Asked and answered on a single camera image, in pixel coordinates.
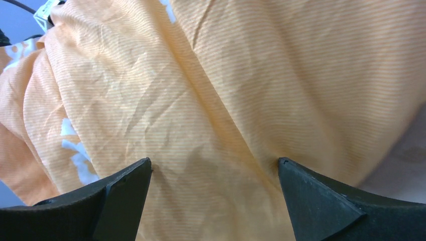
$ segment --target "gray surface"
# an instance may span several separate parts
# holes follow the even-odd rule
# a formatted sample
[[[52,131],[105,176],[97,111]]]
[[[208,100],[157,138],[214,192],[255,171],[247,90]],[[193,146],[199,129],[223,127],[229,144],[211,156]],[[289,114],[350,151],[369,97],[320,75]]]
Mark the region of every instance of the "gray surface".
[[[19,1],[34,10],[45,3],[44,0]],[[9,37],[12,44],[35,34],[43,34],[43,30],[38,26],[32,14],[2,0],[0,0],[0,29]],[[23,203],[0,181],[0,207],[16,205],[23,205]]]

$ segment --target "black plastic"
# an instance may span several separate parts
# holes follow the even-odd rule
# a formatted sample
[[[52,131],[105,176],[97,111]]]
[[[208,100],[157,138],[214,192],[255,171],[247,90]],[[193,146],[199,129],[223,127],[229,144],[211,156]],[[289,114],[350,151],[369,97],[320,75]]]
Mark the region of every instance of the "black plastic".
[[[151,179],[146,158],[34,206],[0,209],[0,240],[134,241]]]
[[[297,241],[426,240],[426,205],[351,187],[280,158],[279,179]]]

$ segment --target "cable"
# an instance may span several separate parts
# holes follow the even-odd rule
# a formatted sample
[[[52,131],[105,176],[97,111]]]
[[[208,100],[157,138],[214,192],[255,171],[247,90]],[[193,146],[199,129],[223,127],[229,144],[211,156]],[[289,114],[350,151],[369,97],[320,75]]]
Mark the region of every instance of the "cable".
[[[18,2],[16,0],[3,0],[3,1],[8,2],[10,4],[13,4],[15,6],[18,6],[18,7],[22,8],[22,9],[28,11],[31,14],[35,14],[36,13],[36,11],[34,9],[32,9],[29,6],[27,6],[25,4],[22,4],[22,3],[20,3],[20,2]]]

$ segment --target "orange fabric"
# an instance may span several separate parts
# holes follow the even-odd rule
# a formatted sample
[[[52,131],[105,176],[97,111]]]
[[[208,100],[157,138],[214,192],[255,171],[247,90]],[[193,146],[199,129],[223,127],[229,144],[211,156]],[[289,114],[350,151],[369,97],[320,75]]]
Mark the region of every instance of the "orange fabric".
[[[277,158],[358,185],[426,98],[426,2],[69,0],[52,20],[0,76],[0,123],[59,193],[150,157],[137,240],[294,240]]]

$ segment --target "crease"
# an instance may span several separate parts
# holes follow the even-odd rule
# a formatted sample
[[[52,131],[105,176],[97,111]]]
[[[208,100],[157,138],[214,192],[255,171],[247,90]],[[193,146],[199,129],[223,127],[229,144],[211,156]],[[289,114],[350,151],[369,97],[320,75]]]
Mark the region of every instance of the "crease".
[[[200,21],[198,22],[197,28],[195,29],[195,33],[194,33],[194,37],[192,39],[192,48],[195,49],[195,46],[197,44],[197,40],[198,40],[198,36],[199,36],[199,32],[208,16],[208,14],[210,13],[210,10],[213,7],[213,4],[215,3],[215,0],[210,0],[210,2],[207,5],[207,8],[205,9]]]

